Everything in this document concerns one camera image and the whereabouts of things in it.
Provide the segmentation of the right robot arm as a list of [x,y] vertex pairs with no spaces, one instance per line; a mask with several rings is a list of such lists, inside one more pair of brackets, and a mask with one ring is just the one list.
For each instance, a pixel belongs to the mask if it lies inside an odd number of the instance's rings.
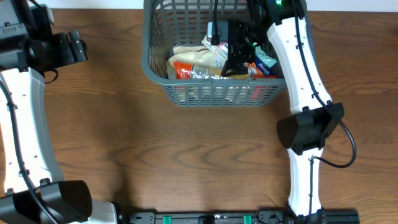
[[345,113],[320,78],[305,1],[247,1],[251,23],[228,22],[228,59],[222,76],[240,75],[254,61],[255,47],[269,47],[284,76],[291,115],[277,122],[290,162],[289,215],[314,223],[322,209],[318,171],[326,139]]

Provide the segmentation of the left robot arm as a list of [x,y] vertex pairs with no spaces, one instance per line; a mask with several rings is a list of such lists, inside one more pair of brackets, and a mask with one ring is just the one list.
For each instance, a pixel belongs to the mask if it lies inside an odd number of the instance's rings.
[[65,180],[45,114],[45,74],[87,60],[77,31],[55,34],[51,9],[1,1],[1,135],[6,156],[4,223],[116,223],[114,204],[91,197],[82,180]]

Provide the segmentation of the Kleenex pocket tissue multipack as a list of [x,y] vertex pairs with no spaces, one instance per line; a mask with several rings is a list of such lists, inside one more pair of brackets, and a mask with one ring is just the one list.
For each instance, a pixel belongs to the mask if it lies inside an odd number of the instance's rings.
[[[227,61],[228,59],[228,42],[220,42],[218,45],[213,45],[211,42],[207,41],[205,39],[205,37],[201,40],[201,43],[207,47],[208,49],[210,49],[212,52],[218,54],[221,58],[225,59],[225,61]],[[268,68],[264,65],[262,65],[261,63],[259,63],[256,58],[254,60],[253,63],[250,63],[253,65],[253,67],[256,67],[258,70],[260,70],[265,76],[266,78],[276,78],[276,76],[274,75],[274,72],[272,71],[272,68]],[[249,69],[249,65],[248,63],[245,63],[244,65],[246,66],[247,69]]]

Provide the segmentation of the small teal wipes packet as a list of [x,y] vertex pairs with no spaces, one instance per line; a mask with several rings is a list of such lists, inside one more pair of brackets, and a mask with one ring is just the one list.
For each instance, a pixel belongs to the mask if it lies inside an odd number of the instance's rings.
[[277,63],[277,60],[268,56],[265,51],[261,49],[260,46],[255,48],[256,60],[262,65],[271,68],[273,65]]

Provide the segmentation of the red orange biscuit package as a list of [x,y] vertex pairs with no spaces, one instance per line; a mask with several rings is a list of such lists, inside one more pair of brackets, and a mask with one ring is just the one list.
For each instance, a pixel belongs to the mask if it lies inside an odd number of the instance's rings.
[[248,69],[249,73],[244,75],[230,75],[227,77],[223,77],[221,75],[222,70],[215,67],[195,65],[192,63],[179,62],[175,60],[173,61],[173,66],[175,69],[175,78],[179,80],[187,80],[187,79],[245,80],[245,79],[266,78],[266,76],[256,67],[253,67],[252,64],[249,65]]

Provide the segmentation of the plain beige pouch bag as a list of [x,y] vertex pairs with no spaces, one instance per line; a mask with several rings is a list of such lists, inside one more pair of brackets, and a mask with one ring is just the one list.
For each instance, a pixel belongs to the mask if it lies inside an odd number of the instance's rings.
[[225,59],[212,52],[205,46],[184,47],[177,46],[170,51],[171,57],[167,60],[168,79],[176,79],[174,61],[184,62],[206,67],[222,69]]

